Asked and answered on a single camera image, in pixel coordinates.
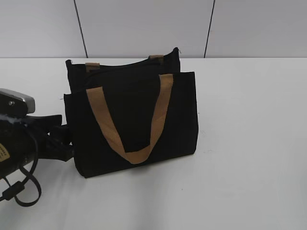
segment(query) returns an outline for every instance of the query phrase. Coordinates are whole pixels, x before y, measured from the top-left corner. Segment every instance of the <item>label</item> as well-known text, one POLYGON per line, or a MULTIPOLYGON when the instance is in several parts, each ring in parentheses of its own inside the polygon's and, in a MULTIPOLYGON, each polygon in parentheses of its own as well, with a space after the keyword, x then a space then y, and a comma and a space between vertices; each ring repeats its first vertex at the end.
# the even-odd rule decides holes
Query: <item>label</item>
POLYGON ((7 160, 10 158, 9 152, 6 148, 0 143, 0 162, 7 160))

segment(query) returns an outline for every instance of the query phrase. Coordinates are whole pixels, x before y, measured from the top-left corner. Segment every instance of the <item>white wall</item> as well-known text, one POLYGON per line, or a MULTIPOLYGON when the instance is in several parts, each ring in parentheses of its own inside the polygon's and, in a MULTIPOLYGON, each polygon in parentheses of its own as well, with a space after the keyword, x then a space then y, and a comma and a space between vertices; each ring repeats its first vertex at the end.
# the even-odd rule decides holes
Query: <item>white wall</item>
POLYGON ((85 57, 72 0, 0 0, 0 58, 85 57))
POLYGON ((216 0, 206 57, 307 57, 306 0, 216 0))
MULTIPOLYGON (((213 0, 76 0, 90 58, 203 57, 213 0)), ((307 57, 307 0, 216 0, 208 58, 307 57)), ((0 0, 0 58, 83 58, 73 0, 0 0)))
POLYGON ((202 58, 213 0, 77 0, 91 58, 146 57, 175 46, 202 58))

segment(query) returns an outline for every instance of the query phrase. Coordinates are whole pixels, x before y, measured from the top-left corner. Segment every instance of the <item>white surface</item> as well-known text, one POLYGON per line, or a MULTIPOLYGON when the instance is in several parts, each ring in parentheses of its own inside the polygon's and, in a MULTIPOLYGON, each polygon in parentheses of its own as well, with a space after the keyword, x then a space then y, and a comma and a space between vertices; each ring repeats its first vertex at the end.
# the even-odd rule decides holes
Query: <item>white surface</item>
POLYGON ((207 57, 307 57, 306 0, 217 0, 207 57))
POLYGON ((0 58, 85 57, 73 0, 1 0, 0 58))
MULTIPOLYGON (((64 114, 64 60, 0 59, 0 85, 34 96, 37 115, 64 114)), ((41 160, 41 200, 30 208, 1 202, 0 228, 306 230, 307 58, 181 63, 196 73, 200 132, 193 156, 91 179, 73 161, 41 160)), ((0 191, 5 187, 1 181, 0 191)), ((27 184, 20 198, 35 196, 27 184)))
POLYGON ((77 0, 90 58, 203 57, 213 0, 77 0))

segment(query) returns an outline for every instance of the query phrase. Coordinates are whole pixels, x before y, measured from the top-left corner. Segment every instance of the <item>black tote bag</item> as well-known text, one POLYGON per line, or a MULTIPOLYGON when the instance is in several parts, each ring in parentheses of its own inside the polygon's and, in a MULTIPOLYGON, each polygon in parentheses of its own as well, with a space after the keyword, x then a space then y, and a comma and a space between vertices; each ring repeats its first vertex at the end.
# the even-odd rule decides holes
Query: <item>black tote bag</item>
POLYGON ((179 49, 176 47, 167 55, 151 55, 148 59, 122 66, 105 66, 99 63, 72 64, 71 60, 66 61, 68 81, 71 92, 78 92, 85 89, 85 83, 91 75, 115 70, 137 70, 138 68, 151 67, 160 74, 180 72, 179 49))
POLYGON ((161 75, 143 69, 134 75, 103 75, 99 84, 64 96, 75 165, 82 176, 194 153, 194 72, 161 75))

